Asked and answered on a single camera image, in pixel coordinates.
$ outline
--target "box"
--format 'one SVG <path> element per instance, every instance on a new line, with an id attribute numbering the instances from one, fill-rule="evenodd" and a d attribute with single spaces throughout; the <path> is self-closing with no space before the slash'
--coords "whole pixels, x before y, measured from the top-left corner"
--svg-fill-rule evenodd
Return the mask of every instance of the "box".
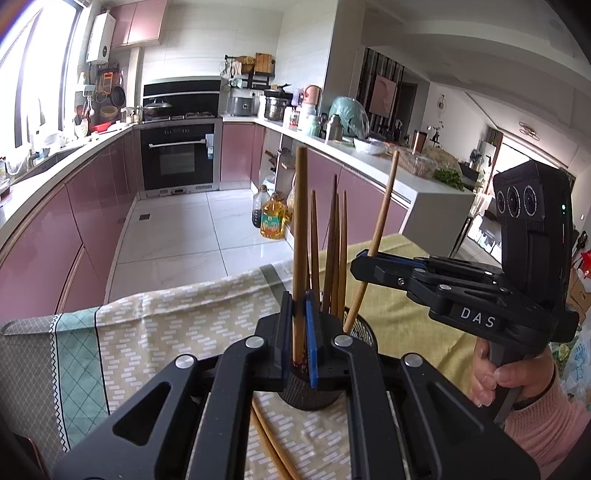
<path id="1" fill-rule="evenodd" d="M 566 303 L 579 312 L 579 320 L 581 322 L 585 319 L 587 310 L 591 308 L 591 293 L 585 290 L 577 272 L 572 269 L 570 271 L 569 295 Z"/>

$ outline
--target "screw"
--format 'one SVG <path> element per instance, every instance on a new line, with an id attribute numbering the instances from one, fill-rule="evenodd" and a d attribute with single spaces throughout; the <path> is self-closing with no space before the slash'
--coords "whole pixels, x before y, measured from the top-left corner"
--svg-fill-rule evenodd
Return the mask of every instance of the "screw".
<path id="1" fill-rule="evenodd" d="M 259 336 L 252 336 L 244 342 L 248 348 L 260 348 L 265 344 L 265 339 Z"/>
<path id="2" fill-rule="evenodd" d="M 423 357 L 417 355 L 416 353 L 409 353 L 404 357 L 404 363 L 409 367 L 417 368 L 423 364 Z"/>
<path id="3" fill-rule="evenodd" d="M 334 339 L 336 346 L 351 346 L 353 344 L 353 339 L 349 335 L 337 335 Z"/>
<path id="4" fill-rule="evenodd" d="M 174 361 L 174 364 L 179 368 L 189 368 L 194 363 L 195 359 L 191 355 L 181 355 Z"/>

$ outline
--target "stainless steel pot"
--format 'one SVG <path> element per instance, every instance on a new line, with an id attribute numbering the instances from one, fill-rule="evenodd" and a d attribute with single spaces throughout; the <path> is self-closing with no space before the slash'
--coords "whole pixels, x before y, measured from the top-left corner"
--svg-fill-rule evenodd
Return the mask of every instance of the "stainless steel pot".
<path id="1" fill-rule="evenodd" d="M 159 102 L 158 99 L 154 99 L 152 103 L 144 105 L 142 110 L 144 111 L 144 117 L 155 118 L 159 116 L 170 116 L 172 111 L 172 105 L 167 102 Z"/>
<path id="2" fill-rule="evenodd" d="M 275 122 L 282 122 L 283 114 L 285 113 L 285 107 L 289 103 L 290 101 L 285 98 L 267 98 L 267 104 L 265 105 L 265 118 Z"/>

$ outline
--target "cutting board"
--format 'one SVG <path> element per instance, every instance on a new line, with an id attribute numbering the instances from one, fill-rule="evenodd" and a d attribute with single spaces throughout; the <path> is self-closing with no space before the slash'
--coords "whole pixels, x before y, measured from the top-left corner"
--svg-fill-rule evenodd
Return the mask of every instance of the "cutting board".
<path id="1" fill-rule="evenodd" d="M 272 73 L 271 58 L 270 53 L 257 53 L 255 55 L 255 72 Z"/>

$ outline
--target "pink cabinet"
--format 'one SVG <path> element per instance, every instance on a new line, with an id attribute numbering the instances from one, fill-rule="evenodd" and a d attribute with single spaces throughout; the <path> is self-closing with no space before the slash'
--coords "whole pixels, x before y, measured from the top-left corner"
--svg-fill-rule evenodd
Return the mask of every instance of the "pink cabinet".
<path id="1" fill-rule="evenodd" d="M 330 216 L 333 178 L 340 176 L 340 165 L 327 157 L 308 149 L 308 188 L 316 191 L 316 212 L 318 217 L 318 245 L 326 248 L 326 232 Z"/>
<path id="2" fill-rule="evenodd" d="M 125 222 L 127 212 L 131 206 L 131 197 L 125 175 L 125 155 L 123 140 L 117 140 L 109 146 L 111 157 L 111 168 L 113 169 L 113 182 L 115 183 L 115 195 L 117 196 L 117 205 L 119 206 L 119 217 L 117 221 L 121 226 Z"/>
<path id="3" fill-rule="evenodd" d="M 66 187 L 80 237 L 104 290 L 113 260 L 113 251 L 109 249 L 108 231 L 100 208 L 92 161 L 80 170 Z"/>
<path id="4" fill-rule="evenodd" d="M 115 30 L 111 46 L 158 43 L 166 4 L 167 0 L 146 0 L 112 8 Z"/>
<path id="5" fill-rule="evenodd" d="M 0 323 L 54 315 L 81 246 L 62 188 L 27 225 L 0 267 Z"/>
<path id="6" fill-rule="evenodd" d="M 340 173 L 339 193 L 347 191 L 348 244 L 371 240 L 384 193 L 369 181 L 344 169 Z M 384 236 L 400 231 L 406 208 L 390 201 Z"/>
<path id="7" fill-rule="evenodd" d="M 113 256 L 119 241 L 119 235 L 123 228 L 125 220 L 121 221 L 119 203 L 117 202 L 117 192 L 115 190 L 115 181 L 113 179 L 113 167 L 111 165 L 111 149 L 105 148 L 91 162 L 92 171 L 95 177 L 96 191 L 99 195 L 100 211 L 103 216 L 105 227 L 104 236 L 106 244 L 104 249 L 110 256 L 105 270 L 109 271 Z"/>
<path id="8" fill-rule="evenodd" d="M 105 284 L 100 281 L 90 262 L 88 252 L 82 247 L 82 256 L 72 273 L 72 283 L 66 295 L 64 312 L 98 307 L 105 300 Z"/>
<path id="9" fill-rule="evenodd" d="M 251 182 L 258 187 L 261 184 L 262 149 L 265 142 L 265 127 L 255 125 L 255 138 L 252 143 Z"/>
<path id="10" fill-rule="evenodd" d="M 111 41 L 113 47 L 127 45 L 136 5 L 126 4 L 111 8 L 110 14 L 115 19 L 115 30 Z"/>
<path id="11" fill-rule="evenodd" d="M 221 181 L 250 180 L 254 138 L 254 124 L 224 124 Z"/>

